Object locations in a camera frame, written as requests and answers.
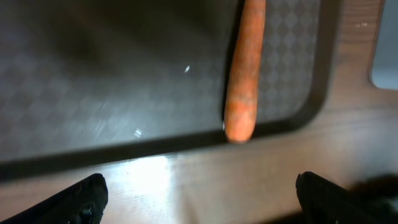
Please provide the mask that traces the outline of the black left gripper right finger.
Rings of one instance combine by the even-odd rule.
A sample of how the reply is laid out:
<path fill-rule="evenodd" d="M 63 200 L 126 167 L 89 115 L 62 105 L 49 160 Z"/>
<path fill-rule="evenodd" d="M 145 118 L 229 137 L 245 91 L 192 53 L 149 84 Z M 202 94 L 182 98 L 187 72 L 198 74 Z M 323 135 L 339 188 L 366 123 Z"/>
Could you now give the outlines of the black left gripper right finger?
<path fill-rule="evenodd" d="M 397 223 L 397 176 L 382 175 L 347 190 L 313 172 L 299 174 L 297 197 L 307 223 Z"/>

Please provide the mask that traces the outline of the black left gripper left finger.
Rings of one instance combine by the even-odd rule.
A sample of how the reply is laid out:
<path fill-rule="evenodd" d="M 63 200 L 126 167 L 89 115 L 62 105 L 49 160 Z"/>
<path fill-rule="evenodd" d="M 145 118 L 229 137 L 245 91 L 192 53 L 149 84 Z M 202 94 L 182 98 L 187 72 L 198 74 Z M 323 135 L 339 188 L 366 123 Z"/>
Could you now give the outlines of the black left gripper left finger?
<path fill-rule="evenodd" d="M 108 203 L 102 174 L 93 174 L 1 224 L 100 224 Z"/>

